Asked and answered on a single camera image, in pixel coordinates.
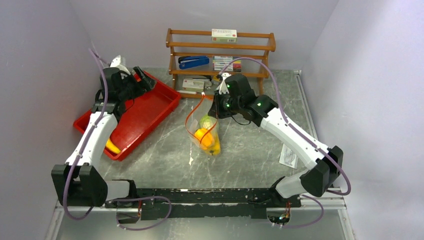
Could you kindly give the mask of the pack of coloured markers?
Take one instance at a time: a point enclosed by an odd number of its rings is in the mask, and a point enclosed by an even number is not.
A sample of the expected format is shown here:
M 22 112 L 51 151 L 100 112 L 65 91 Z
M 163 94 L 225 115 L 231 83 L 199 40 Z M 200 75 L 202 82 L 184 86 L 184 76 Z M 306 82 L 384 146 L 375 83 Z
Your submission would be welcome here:
M 214 56 L 212 59 L 213 70 L 220 72 L 227 64 L 229 64 L 230 62 L 238 58 L 239 58 L 238 56 Z M 226 71 L 241 72 L 242 61 L 241 60 L 234 61 L 226 68 Z

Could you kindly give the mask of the green round cabbage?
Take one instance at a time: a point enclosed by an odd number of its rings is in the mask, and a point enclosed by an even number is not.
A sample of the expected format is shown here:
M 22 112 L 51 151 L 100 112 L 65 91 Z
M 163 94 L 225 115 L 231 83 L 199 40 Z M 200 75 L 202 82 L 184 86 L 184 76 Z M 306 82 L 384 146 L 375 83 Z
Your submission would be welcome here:
M 216 125 L 216 123 L 217 123 L 216 118 L 214 118 L 212 116 L 208 116 L 206 114 L 200 119 L 199 126 L 202 129 L 210 130 Z

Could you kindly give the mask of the yellow orange bell pepper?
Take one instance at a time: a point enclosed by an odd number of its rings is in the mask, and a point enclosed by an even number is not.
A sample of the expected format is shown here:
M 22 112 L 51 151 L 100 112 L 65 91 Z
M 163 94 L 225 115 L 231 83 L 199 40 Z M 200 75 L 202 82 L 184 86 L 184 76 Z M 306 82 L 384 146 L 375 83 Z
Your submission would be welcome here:
M 204 150 L 213 146 L 215 143 L 215 138 L 212 133 L 204 128 L 199 128 L 194 133 L 194 137 L 198 140 L 200 147 Z

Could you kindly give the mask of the clear zip top bag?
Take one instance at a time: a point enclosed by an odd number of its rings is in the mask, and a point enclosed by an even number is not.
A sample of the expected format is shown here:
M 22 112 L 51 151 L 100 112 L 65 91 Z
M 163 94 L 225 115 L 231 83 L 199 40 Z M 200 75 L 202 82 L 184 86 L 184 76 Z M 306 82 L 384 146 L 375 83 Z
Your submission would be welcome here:
M 190 140 L 207 155 L 221 153 L 219 121 L 213 97 L 201 94 L 199 103 L 185 119 L 185 129 Z

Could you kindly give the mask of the white staples box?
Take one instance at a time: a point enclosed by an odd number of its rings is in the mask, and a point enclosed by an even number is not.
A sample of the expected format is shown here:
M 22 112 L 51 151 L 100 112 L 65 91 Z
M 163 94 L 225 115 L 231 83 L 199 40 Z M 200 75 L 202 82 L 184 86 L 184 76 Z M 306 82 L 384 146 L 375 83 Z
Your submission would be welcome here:
M 184 91 L 201 93 L 204 91 L 205 82 L 203 80 L 185 78 L 182 82 Z

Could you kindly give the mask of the wooden three-tier shelf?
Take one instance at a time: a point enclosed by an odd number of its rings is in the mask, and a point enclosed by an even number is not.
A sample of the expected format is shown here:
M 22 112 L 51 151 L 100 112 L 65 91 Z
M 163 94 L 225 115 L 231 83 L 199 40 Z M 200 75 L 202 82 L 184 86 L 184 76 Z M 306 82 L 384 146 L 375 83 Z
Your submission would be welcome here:
M 230 39 L 221 39 L 231 35 Z M 269 77 L 265 69 L 276 50 L 274 33 L 231 33 L 230 30 L 177 30 L 169 28 L 165 45 L 170 50 L 168 74 L 172 88 L 184 98 L 213 94 L 220 71 L 256 79 L 259 93 Z

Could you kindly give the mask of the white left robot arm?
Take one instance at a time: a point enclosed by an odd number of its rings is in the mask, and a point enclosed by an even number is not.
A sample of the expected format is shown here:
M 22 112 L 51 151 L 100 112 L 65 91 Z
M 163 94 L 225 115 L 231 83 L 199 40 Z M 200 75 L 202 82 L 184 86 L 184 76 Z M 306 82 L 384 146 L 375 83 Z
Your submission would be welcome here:
M 101 89 L 94 98 L 89 122 L 71 156 L 56 164 L 51 177 L 63 207 L 100 207 L 114 184 L 106 182 L 96 169 L 112 132 L 126 113 L 126 102 L 150 92 L 156 81 L 138 66 L 106 67 L 100 73 Z

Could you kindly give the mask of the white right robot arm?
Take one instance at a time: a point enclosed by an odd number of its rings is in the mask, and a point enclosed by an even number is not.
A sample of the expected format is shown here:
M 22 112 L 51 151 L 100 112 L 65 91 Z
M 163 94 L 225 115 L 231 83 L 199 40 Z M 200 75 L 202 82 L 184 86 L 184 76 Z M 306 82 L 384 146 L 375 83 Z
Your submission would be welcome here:
M 223 73 L 214 91 L 208 115 L 225 119 L 242 115 L 248 122 L 270 132 L 303 162 L 306 170 L 282 177 L 271 187 L 270 202 L 282 207 L 294 195 L 308 193 L 321 197 L 341 175 L 343 150 L 328 147 L 300 128 L 268 95 L 256 95 L 243 74 Z

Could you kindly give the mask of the white box on top shelf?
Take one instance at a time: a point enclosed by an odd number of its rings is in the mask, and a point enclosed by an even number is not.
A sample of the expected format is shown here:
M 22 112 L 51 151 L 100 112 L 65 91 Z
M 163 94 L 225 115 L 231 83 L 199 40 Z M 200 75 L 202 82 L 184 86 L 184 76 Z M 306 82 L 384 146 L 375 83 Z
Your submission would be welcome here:
M 216 29 L 211 30 L 211 41 L 216 43 L 236 43 L 238 39 L 235 29 Z

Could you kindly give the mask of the red plastic tray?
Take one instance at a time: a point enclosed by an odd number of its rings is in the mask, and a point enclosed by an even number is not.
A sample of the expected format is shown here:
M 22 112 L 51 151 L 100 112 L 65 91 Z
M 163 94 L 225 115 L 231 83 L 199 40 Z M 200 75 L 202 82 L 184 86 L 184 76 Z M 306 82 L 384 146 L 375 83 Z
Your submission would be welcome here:
M 174 89 L 157 80 L 149 73 L 147 74 L 156 80 L 154 89 L 135 100 L 128 100 L 125 103 L 127 111 L 122 115 L 117 127 L 110 135 L 111 141 L 121 152 L 113 154 L 106 147 L 104 148 L 103 153 L 114 161 L 123 161 L 132 153 L 176 109 L 181 99 L 181 95 Z M 82 134 L 86 131 L 90 114 L 91 110 L 87 111 L 73 124 Z

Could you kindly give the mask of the white paper card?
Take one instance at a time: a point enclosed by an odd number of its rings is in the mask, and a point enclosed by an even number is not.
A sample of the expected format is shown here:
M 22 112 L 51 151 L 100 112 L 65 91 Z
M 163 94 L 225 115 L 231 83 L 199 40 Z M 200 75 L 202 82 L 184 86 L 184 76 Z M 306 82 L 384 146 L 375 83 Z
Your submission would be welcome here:
M 298 165 L 298 156 L 286 144 L 283 144 L 279 163 L 286 167 L 296 169 Z

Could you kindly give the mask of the blue stapler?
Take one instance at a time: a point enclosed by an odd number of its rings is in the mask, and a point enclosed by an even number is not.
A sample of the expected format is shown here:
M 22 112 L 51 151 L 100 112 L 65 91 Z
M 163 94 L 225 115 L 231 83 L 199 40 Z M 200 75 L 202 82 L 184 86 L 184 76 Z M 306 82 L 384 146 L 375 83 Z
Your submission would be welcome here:
M 178 58 L 178 66 L 180 69 L 190 69 L 203 65 L 208 65 L 210 59 L 206 55 L 181 56 Z

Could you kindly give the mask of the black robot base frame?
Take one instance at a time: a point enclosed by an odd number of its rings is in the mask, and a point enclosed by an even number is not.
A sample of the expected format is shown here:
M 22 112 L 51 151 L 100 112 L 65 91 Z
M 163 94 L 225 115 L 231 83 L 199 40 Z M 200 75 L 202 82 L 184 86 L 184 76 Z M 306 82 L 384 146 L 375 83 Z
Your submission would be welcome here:
M 128 200 L 108 200 L 107 209 L 140 210 L 141 220 L 203 217 L 267 219 L 271 209 L 301 207 L 299 195 L 283 198 L 272 188 L 138 188 L 130 181 Z

